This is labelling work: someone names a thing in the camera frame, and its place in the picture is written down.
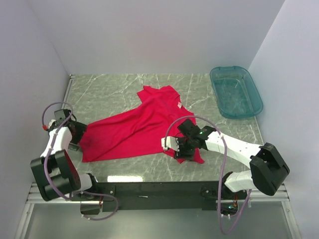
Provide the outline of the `teal plastic basin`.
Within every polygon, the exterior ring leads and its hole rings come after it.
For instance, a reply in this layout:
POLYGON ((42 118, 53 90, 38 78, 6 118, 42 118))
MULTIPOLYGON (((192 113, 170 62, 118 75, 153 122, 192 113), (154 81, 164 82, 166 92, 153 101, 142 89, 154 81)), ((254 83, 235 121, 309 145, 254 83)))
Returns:
POLYGON ((220 114, 228 119, 255 117, 263 102, 250 73, 240 66, 215 67, 210 71, 220 114))

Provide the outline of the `red t shirt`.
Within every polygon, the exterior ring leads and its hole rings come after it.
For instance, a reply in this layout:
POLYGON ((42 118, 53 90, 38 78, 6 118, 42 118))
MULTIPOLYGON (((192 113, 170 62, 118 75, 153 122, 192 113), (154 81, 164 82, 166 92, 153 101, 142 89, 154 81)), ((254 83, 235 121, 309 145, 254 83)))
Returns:
POLYGON ((88 124, 80 140, 82 162, 122 159, 162 153, 161 139, 176 136, 170 124, 194 115, 181 103, 171 86, 160 89, 144 86, 137 93, 141 104, 129 111, 88 124))

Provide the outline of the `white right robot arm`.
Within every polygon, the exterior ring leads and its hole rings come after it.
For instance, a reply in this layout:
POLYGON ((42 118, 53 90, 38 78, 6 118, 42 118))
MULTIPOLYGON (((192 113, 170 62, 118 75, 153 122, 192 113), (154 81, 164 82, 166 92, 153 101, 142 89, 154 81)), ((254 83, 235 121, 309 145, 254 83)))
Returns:
POLYGON ((242 172, 227 173, 223 177, 219 194, 225 199, 239 191, 251 189, 273 196, 290 173, 283 157, 271 143, 247 143, 219 133, 215 127, 206 125, 199 128, 190 119, 184 120, 177 128, 182 137, 166 141, 167 146, 175 144, 171 148, 175 151, 176 158, 194 160, 195 151, 205 149, 226 153, 248 168, 242 172))

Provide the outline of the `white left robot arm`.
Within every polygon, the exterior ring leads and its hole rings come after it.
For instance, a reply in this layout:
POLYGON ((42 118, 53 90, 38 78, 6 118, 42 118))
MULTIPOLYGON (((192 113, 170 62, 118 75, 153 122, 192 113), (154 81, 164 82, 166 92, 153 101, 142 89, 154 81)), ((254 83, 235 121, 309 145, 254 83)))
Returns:
POLYGON ((86 199, 94 200, 100 193, 95 177, 90 173, 80 175, 68 155, 70 147, 79 149, 78 143, 87 126, 78 122, 69 109, 57 110, 54 116, 48 125, 42 126, 49 136, 45 150, 30 163, 39 192, 45 201, 60 197, 50 179, 63 195, 82 192, 86 199))

